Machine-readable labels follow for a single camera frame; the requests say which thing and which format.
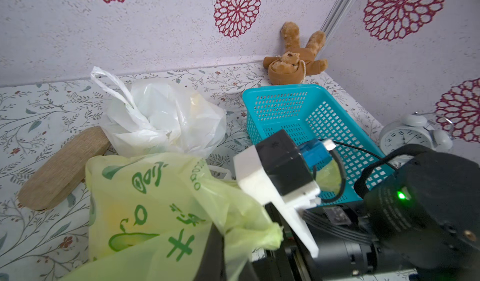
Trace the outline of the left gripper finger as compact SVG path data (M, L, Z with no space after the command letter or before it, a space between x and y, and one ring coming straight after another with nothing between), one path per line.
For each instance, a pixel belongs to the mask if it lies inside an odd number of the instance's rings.
M201 262L193 280L259 280L245 253L228 255L225 239L212 224Z

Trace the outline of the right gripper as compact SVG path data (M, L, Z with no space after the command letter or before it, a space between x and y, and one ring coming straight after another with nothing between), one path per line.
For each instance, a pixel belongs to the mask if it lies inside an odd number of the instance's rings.
M319 247L312 258L273 205L266 210L284 228L284 240L275 251L260 253L253 262L256 280L409 280L416 269L399 254L377 243L363 245L312 227Z

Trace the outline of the yellow-green plastic bag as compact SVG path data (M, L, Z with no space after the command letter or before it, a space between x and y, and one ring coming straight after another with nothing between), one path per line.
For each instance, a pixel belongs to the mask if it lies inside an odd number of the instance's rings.
M67 280L193 280L215 224L228 255L280 247L281 227L206 161L179 153L86 163L89 262Z

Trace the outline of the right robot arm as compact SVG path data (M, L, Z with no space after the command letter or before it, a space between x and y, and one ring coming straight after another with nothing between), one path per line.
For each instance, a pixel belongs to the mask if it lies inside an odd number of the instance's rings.
M279 271L295 280L331 280L415 269L410 280L480 277L480 166L409 144L366 167L354 183L357 202L304 214L319 247L311 257L290 233Z

